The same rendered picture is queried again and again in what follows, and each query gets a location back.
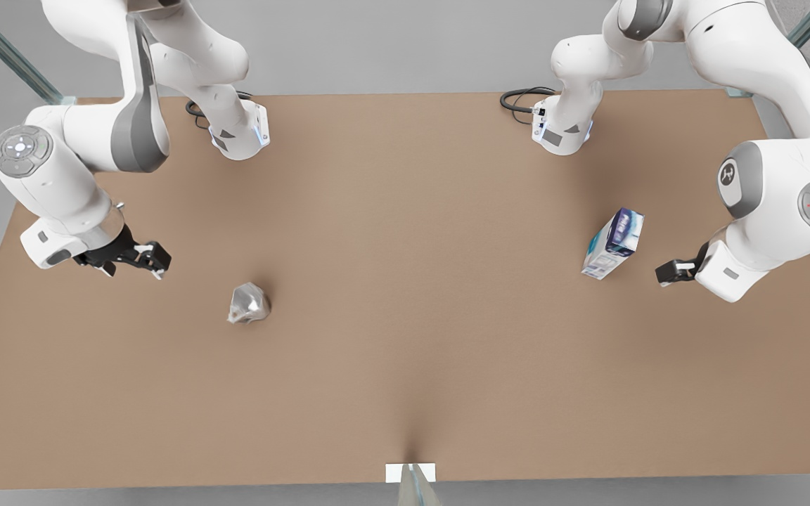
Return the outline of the crumpled silver foil bag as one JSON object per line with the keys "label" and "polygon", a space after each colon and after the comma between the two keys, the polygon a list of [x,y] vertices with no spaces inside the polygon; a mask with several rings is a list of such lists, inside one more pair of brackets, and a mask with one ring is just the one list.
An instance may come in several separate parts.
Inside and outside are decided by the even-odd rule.
{"label": "crumpled silver foil bag", "polygon": [[264,291],[253,283],[247,283],[234,289],[227,320],[232,324],[248,324],[266,319],[271,311],[270,301]]}

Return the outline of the blue and white carton box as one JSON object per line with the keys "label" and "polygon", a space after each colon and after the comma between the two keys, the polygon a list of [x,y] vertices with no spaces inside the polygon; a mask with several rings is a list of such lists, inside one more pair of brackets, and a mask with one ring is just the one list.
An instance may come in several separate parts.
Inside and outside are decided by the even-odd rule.
{"label": "blue and white carton box", "polygon": [[644,214],[621,207],[589,241],[581,273],[598,280],[613,272],[636,252]]}

